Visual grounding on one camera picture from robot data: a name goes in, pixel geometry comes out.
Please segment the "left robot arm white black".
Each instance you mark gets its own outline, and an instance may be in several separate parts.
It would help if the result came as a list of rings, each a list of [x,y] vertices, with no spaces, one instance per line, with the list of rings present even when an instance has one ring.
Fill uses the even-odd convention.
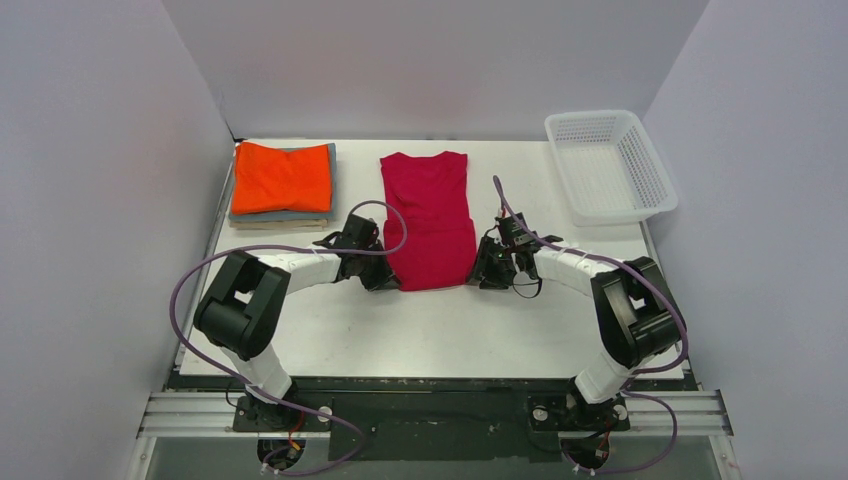
[[[245,379],[240,413],[273,430],[297,424],[296,383],[272,346],[284,301],[289,294],[352,277],[367,291],[399,285],[376,222],[355,214],[310,248],[286,248],[269,257],[241,249],[224,256],[195,311],[193,327]]]

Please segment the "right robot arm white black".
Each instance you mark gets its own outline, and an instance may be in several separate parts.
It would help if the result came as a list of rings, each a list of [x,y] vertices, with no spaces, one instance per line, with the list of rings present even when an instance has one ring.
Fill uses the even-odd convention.
[[[621,393],[656,356],[684,342],[685,322],[656,262],[580,253],[561,238],[540,238],[522,214],[502,215],[480,239],[468,281],[486,290],[517,286],[519,274],[537,288],[557,283],[583,294],[595,309],[601,350],[569,381],[551,417],[566,428],[594,430],[624,422]]]

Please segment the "red t shirt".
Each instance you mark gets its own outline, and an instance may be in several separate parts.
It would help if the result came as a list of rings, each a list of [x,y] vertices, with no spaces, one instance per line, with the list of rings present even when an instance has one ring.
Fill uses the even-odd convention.
[[[467,200],[468,155],[400,152],[380,159],[385,201],[401,215],[384,222],[388,262],[405,292],[463,285],[477,242]]]

